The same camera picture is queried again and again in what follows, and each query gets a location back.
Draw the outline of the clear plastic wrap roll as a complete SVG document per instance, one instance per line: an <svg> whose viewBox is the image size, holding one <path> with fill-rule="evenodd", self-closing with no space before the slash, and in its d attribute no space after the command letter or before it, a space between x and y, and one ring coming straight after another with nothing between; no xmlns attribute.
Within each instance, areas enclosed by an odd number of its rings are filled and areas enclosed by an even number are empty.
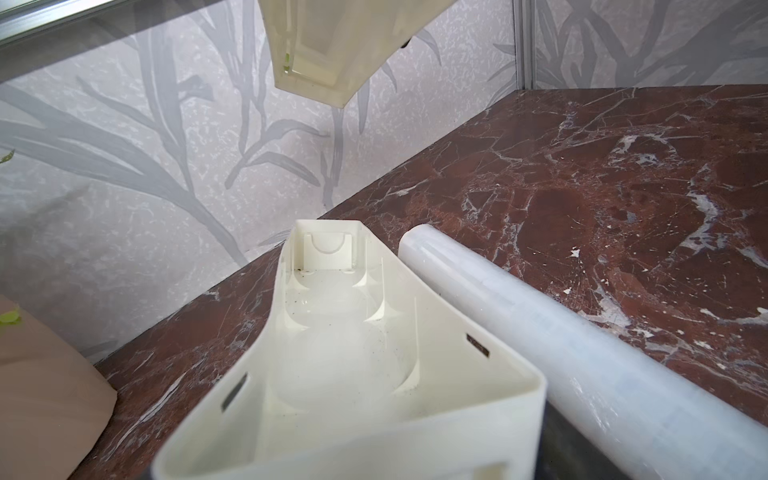
<svg viewBox="0 0 768 480"><path fill-rule="evenodd" d="M763 479L767 430L429 225L399 258L535 365L547 397L633 479Z"/></svg>

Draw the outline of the cream dispenser base tray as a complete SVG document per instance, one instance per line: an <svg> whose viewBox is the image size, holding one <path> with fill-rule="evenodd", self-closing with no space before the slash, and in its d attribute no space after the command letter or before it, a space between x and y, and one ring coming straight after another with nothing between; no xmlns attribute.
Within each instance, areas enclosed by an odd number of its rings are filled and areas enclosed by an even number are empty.
<svg viewBox="0 0 768 480"><path fill-rule="evenodd" d="M543 374L358 221L299 220L253 345L156 479L530 479Z"/></svg>

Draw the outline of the cream dispenser lid yellow label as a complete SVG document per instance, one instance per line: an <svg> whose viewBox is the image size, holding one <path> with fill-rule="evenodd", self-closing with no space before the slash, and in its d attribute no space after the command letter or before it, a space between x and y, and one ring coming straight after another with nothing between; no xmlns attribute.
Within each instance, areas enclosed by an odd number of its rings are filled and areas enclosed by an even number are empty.
<svg viewBox="0 0 768 480"><path fill-rule="evenodd" d="M261 1L275 87L342 108L452 0Z"/></svg>

